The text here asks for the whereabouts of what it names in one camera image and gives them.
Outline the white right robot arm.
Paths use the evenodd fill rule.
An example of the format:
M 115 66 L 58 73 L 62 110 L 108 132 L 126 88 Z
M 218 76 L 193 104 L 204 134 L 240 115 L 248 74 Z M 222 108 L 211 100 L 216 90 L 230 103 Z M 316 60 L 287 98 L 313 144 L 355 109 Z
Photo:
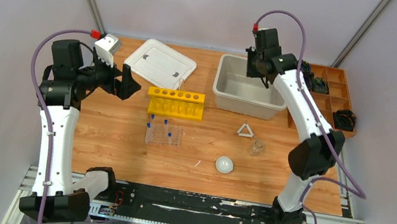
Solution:
M 345 137 L 321 114 L 304 79 L 302 59 L 282 52 L 277 32 L 254 24 L 255 45 L 246 49 L 246 75 L 261 79 L 266 88 L 275 87 L 297 128 L 300 143 L 288 154 L 291 174 L 270 213 L 271 224 L 292 224 L 302 213 L 309 183 L 336 164 Z

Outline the clear test tube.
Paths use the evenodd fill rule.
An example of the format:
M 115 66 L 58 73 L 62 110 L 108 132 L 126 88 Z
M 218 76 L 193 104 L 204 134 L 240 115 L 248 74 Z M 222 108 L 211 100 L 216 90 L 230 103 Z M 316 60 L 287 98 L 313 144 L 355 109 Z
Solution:
M 180 78 L 179 79 L 179 81 L 178 81 L 178 91 L 182 91 L 183 90 L 183 85 L 184 85 L 184 79 L 183 78 Z

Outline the clear acrylic tube rack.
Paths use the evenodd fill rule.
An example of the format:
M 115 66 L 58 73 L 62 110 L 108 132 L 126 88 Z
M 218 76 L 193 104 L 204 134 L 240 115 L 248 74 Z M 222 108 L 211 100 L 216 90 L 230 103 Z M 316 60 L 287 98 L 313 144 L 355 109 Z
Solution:
M 165 144 L 168 145 L 168 141 L 167 141 L 167 136 L 164 135 L 164 126 L 162 123 L 154 123 L 152 126 L 152 133 L 150 134 L 149 137 L 146 136 L 145 134 L 145 138 L 144 141 L 146 144 Z M 181 145 L 181 137 L 182 137 L 182 133 L 183 131 L 181 130 L 181 126 L 174 126 L 174 125 L 170 125 L 168 124 L 168 132 L 172 134 L 171 138 L 172 138 L 172 146 L 180 146 Z

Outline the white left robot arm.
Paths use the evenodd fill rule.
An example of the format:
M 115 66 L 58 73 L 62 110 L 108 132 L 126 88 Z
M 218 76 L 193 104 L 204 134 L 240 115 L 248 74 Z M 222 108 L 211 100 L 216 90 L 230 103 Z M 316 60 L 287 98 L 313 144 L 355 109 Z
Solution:
M 111 167 L 89 168 L 85 176 L 72 181 L 72 148 L 82 101 L 96 88 L 130 98 L 141 86 L 132 77 L 131 67 L 106 64 L 93 49 L 95 64 L 84 67 L 82 46 L 77 39 L 53 42 L 53 64 L 37 86 L 41 115 L 41 149 L 38 173 L 32 193 L 20 198 L 24 215 L 43 223 L 84 222 L 95 197 L 113 199 L 117 192 Z

